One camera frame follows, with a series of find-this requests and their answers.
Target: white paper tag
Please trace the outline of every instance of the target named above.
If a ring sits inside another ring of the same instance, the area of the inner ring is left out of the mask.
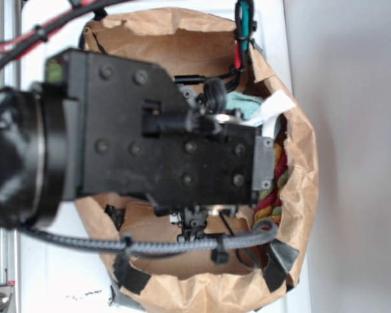
[[[295,107],[287,94],[279,90],[268,97],[251,118],[242,125],[258,127],[262,125],[262,137],[274,138],[275,124],[278,116]]]

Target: green wire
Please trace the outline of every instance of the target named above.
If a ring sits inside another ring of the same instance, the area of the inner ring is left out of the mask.
[[[242,36],[243,37],[248,37],[249,36],[249,6],[246,2],[242,2],[241,4],[242,7]],[[248,40],[245,40],[243,42],[243,50],[247,51],[248,50]]]

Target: gray bracket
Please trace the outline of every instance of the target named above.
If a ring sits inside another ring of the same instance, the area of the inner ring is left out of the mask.
[[[269,189],[274,178],[274,140],[256,136],[253,155],[252,190]]]

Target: white wall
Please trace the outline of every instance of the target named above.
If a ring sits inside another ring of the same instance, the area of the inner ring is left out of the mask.
[[[391,313],[391,0],[285,0],[294,95],[315,126],[314,313]]]

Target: black tape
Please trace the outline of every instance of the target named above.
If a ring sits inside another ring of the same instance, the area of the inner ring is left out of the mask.
[[[284,283],[300,251],[275,239],[269,244],[268,254],[269,262],[263,276],[269,291],[274,292]]]
[[[107,204],[104,212],[110,216],[111,220],[116,226],[116,229],[120,230],[120,227],[122,227],[124,222],[124,214],[126,209],[116,209],[114,206]]]
[[[126,256],[118,255],[113,268],[119,284],[137,295],[140,295],[151,279],[149,274],[134,269]]]
[[[135,310],[145,312],[145,309],[131,297],[120,292],[120,287],[113,279],[111,279],[111,303],[116,303],[118,305],[127,306],[128,308],[133,308]]]

